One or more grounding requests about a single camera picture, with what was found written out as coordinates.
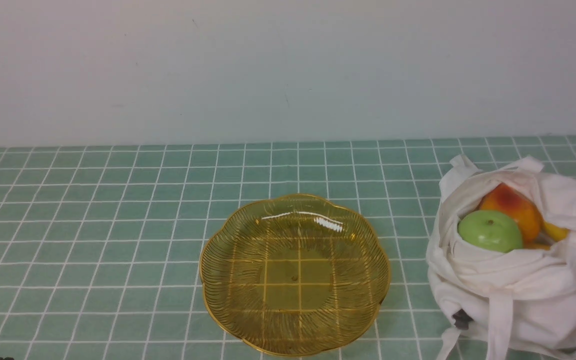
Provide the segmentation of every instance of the apple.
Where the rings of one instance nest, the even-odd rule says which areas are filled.
[[[496,210],[476,210],[457,225],[457,232],[466,242],[479,248],[508,253],[522,249],[522,232],[514,219]]]

